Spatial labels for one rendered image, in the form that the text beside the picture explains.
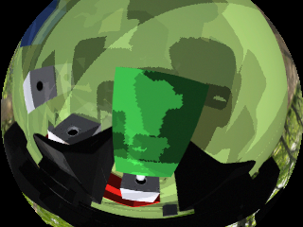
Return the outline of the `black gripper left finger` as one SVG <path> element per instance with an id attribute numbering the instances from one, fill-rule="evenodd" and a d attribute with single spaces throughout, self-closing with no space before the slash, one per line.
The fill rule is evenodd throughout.
<path id="1" fill-rule="evenodd" d="M 67 171 L 95 203 L 101 204 L 114 166 L 113 128 L 76 144 L 64 144 L 35 132 L 38 150 L 54 166 Z"/>

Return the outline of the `red tray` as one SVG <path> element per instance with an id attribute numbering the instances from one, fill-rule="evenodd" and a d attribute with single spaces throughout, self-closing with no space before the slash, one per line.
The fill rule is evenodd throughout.
<path id="1" fill-rule="evenodd" d="M 117 177 L 113 173 L 110 173 L 109 181 L 107 181 L 105 194 L 103 194 L 103 198 L 107 198 L 110 201 L 116 201 L 116 203 L 129 205 L 129 207 L 143 207 L 143 205 L 160 203 L 160 194 L 156 197 L 155 201 L 129 201 L 123 200 L 121 196 L 121 179 Z"/>

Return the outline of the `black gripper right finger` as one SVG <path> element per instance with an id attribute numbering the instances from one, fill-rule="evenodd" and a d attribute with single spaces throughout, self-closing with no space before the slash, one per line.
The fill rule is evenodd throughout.
<path id="1" fill-rule="evenodd" d="M 174 170 L 179 212 L 193 209 L 193 205 L 211 196 L 223 183 L 238 178 L 253 169 L 256 162 L 221 163 L 198 148 L 190 140 L 185 154 Z"/>

